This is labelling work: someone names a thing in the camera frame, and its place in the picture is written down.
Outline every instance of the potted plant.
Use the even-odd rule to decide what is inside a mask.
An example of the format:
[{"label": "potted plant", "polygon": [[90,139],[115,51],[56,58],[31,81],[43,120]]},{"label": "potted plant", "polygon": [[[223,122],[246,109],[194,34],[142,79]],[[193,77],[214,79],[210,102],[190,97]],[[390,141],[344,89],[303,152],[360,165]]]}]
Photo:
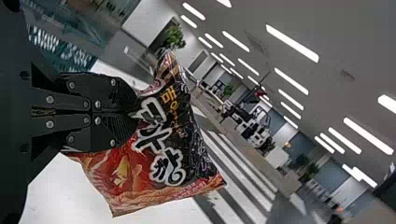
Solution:
[{"label": "potted plant", "polygon": [[165,40],[157,49],[158,58],[160,58],[167,49],[183,49],[186,46],[186,41],[184,40],[184,35],[181,31],[180,24],[170,26],[168,29],[166,29],[165,35]]},{"label": "potted plant", "polygon": [[300,155],[297,157],[296,161],[290,165],[290,169],[297,171],[298,169],[305,167],[309,162],[310,160],[305,156],[305,154]]},{"label": "potted plant", "polygon": [[315,174],[319,172],[319,168],[314,164],[311,163],[306,167],[305,174],[300,178],[300,181],[303,182],[304,184],[311,180]]},{"label": "potted plant", "polygon": [[223,96],[221,97],[221,99],[223,99],[224,97],[230,97],[232,94],[233,94],[233,86],[228,84],[227,86],[224,87]]}]

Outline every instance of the red snack bag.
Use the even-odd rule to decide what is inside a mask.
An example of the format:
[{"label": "red snack bag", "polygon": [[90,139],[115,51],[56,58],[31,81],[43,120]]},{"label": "red snack bag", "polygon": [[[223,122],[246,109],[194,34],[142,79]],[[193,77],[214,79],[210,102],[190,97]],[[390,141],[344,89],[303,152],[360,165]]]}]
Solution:
[{"label": "red snack bag", "polygon": [[130,116],[140,122],[127,143],[98,153],[65,153],[81,163],[114,217],[225,185],[207,155],[175,55],[166,52],[155,71],[154,83],[131,103]]}]

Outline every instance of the white ceiling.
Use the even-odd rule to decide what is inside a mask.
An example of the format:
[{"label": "white ceiling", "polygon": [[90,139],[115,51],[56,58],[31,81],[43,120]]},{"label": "white ceiling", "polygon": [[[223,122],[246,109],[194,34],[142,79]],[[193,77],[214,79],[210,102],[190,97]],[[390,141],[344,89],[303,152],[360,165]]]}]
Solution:
[{"label": "white ceiling", "polygon": [[[377,183],[382,183],[390,162],[396,161],[396,153],[385,155],[348,128],[343,119],[346,116],[354,119],[396,149],[396,115],[377,103],[383,93],[396,95],[396,75],[390,72],[395,71],[396,64],[389,60],[394,52],[390,49],[390,37],[395,36],[394,27],[390,28],[389,12],[395,7],[389,1],[231,0],[231,8],[216,0],[168,2],[179,15],[185,14],[198,25],[197,29],[192,29],[197,36],[204,37],[209,33],[220,41],[224,49],[213,45],[209,51],[230,58],[236,64],[234,69],[244,77],[249,75],[260,80],[272,71],[262,84],[269,91],[276,110],[291,118],[312,139],[325,132],[346,150],[344,155],[334,154],[338,161],[349,167],[357,166]],[[201,21],[190,14],[182,7],[183,2],[202,12],[206,20]],[[310,61],[269,35],[266,23],[313,50],[320,56],[319,62]],[[223,30],[245,43],[250,52],[223,36]],[[251,44],[247,32],[262,43],[265,53]],[[261,76],[252,74],[237,58],[249,63]],[[309,89],[309,95],[304,95],[278,76],[274,66]],[[355,80],[342,77],[343,70]],[[254,87],[247,78],[244,82],[248,87]],[[284,101],[299,111],[278,93],[279,88],[304,106],[304,111],[300,111],[301,120],[280,105]],[[357,155],[332,137],[327,132],[329,127],[334,127],[359,146],[362,153]]]}]

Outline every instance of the chip bag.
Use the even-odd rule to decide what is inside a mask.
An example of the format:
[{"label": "chip bag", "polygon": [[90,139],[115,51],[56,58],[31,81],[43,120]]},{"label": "chip bag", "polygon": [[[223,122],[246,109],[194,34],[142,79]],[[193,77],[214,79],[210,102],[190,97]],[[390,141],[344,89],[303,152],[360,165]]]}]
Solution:
[{"label": "chip bag", "polygon": [[122,147],[64,153],[81,163],[113,217],[224,186],[194,119],[185,73],[172,52],[159,60],[154,82],[136,95],[129,116],[140,121]]}]

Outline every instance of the fluorescent light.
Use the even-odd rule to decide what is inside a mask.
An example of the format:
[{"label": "fluorescent light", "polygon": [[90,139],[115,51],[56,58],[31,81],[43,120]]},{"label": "fluorescent light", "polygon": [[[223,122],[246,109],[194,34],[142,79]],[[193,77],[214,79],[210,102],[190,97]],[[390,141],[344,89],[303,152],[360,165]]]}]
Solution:
[{"label": "fluorescent light", "polygon": [[233,37],[232,35],[228,34],[227,32],[223,31],[223,35],[227,38],[229,38],[231,41],[233,41],[235,43],[235,45],[239,46],[239,48],[244,49],[247,52],[250,52],[250,49],[242,44],[241,41],[239,41],[238,39],[236,39],[235,37]]},{"label": "fluorescent light", "polygon": [[186,22],[188,25],[192,26],[193,28],[197,28],[197,24],[195,24],[195,22],[193,22],[192,20],[190,20],[188,17],[186,17],[185,15],[182,15],[180,17],[184,22]]},{"label": "fluorescent light", "polygon": [[292,102],[294,105],[296,105],[299,109],[304,110],[304,106],[298,103],[296,100],[291,98],[287,93],[283,92],[281,89],[278,90],[280,94],[282,94],[286,99],[288,99],[290,102]]},{"label": "fluorescent light", "polygon": [[227,63],[229,63],[230,65],[235,66],[235,64],[230,59],[224,56],[224,54],[221,53],[220,57],[223,58],[225,61],[227,61]]},{"label": "fluorescent light", "polygon": [[250,79],[250,81],[256,84],[257,86],[260,86],[259,82],[257,82],[253,77],[247,76],[247,78]]},{"label": "fluorescent light", "polygon": [[368,185],[370,185],[373,189],[376,188],[376,186],[378,186],[377,183],[375,183],[375,181],[370,178],[370,176],[366,175],[364,172],[362,172],[358,167],[353,167],[353,169],[351,169],[350,167],[348,167],[346,164],[343,165],[343,169],[345,171],[347,171],[350,175],[352,175],[356,180],[358,180],[359,182],[361,182],[362,180],[364,180]]},{"label": "fluorescent light", "polygon": [[190,13],[194,14],[194,16],[198,17],[201,21],[206,20],[205,16],[201,12],[190,6],[188,3],[183,3],[183,7],[186,8]]},{"label": "fluorescent light", "polygon": [[384,106],[386,109],[392,111],[396,114],[396,100],[388,97],[387,95],[382,95],[378,97],[378,102]]},{"label": "fluorescent light", "polygon": [[266,101],[264,98],[262,98],[262,96],[260,97],[260,99],[261,99],[263,102],[265,102],[270,108],[273,107],[268,101]]},{"label": "fluorescent light", "polygon": [[205,44],[208,48],[210,48],[210,49],[212,49],[213,47],[209,44],[209,43],[207,43],[207,41],[206,40],[204,40],[203,38],[201,38],[201,37],[198,37],[198,39],[203,43],[203,44]]},{"label": "fluorescent light", "polygon": [[228,69],[226,66],[224,66],[224,64],[221,65],[221,67],[226,70],[228,73],[232,74],[232,72],[230,71],[230,69]]},{"label": "fluorescent light", "polygon": [[356,173],[355,173],[355,171],[354,170],[352,170],[349,166],[347,166],[346,164],[344,164],[343,165],[343,169],[347,172],[347,173],[349,173],[350,175],[352,175],[356,180],[358,180],[359,182],[361,182],[362,181],[362,178],[359,176],[359,175],[357,175]]},{"label": "fluorescent light", "polygon": [[291,121],[291,119],[289,119],[286,116],[283,116],[283,119],[285,119],[289,124],[291,124],[291,126],[293,126],[295,129],[298,129],[298,125],[295,124],[293,121]]},{"label": "fluorescent light", "polygon": [[330,137],[328,137],[326,134],[321,133],[320,137],[323,138],[327,143],[329,143],[335,150],[337,150],[339,153],[344,154],[346,153],[346,150],[340,147],[340,145],[336,144]]},{"label": "fluorescent light", "polygon": [[287,110],[289,110],[289,112],[294,115],[297,119],[301,119],[301,115],[299,115],[297,112],[295,112],[293,109],[290,108],[290,106],[286,105],[283,102],[280,102],[280,104],[285,107]]},{"label": "fluorescent light", "polygon": [[367,184],[369,184],[372,188],[376,188],[378,186],[375,181],[370,178],[368,175],[366,175],[364,172],[362,172],[358,167],[353,167],[353,172],[356,174],[360,179],[364,180]]},{"label": "fluorescent light", "polygon": [[329,132],[343,142],[347,147],[352,149],[356,154],[361,154],[361,149],[353,144],[351,141],[347,140],[343,135],[337,132],[334,128],[329,128]]},{"label": "fluorescent light", "polygon": [[218,2],[222,3],[226,7],[232,7],[230,0],[218,0]]},{"label": "fluorescent light", "polygon": [[241,78],[241,79],[244,79],[244,77],[242,77],[238,72],[236,72],[233,68],[230,68],[231,69],[231,71],[236,75],[236,76],[238,76],[239,78]]},{"label": "fluorescent light", "polygon": [[291,39],[290,37],[282,34],[279,32],[277,29],[274,27],[266,24],[267,32],[273,35],[274,37],[280,39],[283,43],[291,46],[295,50],[299,51],[302,53],[305,57],[309,58],[310,60],[314,61],[317,63],[319,61],[319,56],[312,50],[306,48],[305,46],[299,44],[297,41]]},{"label": "fluorescent light", "polygon": [[353,131],[358,133],[360,136],[365,138],[367,141],[371,142],[373,145],[378,147],[381,151],[383,151],[387,155],[392,155],[393,154],[393,148],[389,147],[387,144],[376,138],[374,135],[371,133],[367,132],[364,130],[361,126],[359,126],[357,123],[353,122],[349,118],[344,118],[344,123],[351,128]]},{"label": "fluorescent light", "polygon": [[293,85],[295,88],[297,88],[299,91],[302,91],[303,94],[308,95],[309,91],[300,83],[294,81],[291,77],[280,71],[279,69],[275,68],[275,72],[280,75],[281,77],[285,78],[291,85]]},{"label": "fluorescent light", "polygon": [[328,151],[330,151],[332,154],[335,152],[334,148],[330,147],[327,145],[325,142],[323,142],[319,137],[315,136],[315,140],[319,142],[324,148],[326,148]]},{"label": "fluorescent light", "polygon": [[254,73],[256,76],[259,76],[260,73],[256,70],[254,70],[254,68],[250,67],[250,65],[248,65],[247,63],[245,63],[242,59],[238,59],[238,62],[240,62],[242,65],[244,65],[248,70],[250,70],[252,73]]},{"label": "fluorescent light", "polygon": [[206,38],[208,38],[210,41],[215,43],[219,48],[224,48],[224,46],[217,40],[215,37],[211,36],[210,34],[205,34]]},{"label": "fluorescent light", "polygon": [[224,63],[224,61],[221,59],[221,58],[219,58],[219,56],[218,55],[216,55],[215,53],[210,53],[216,60],[218,60],[220,63]]}]

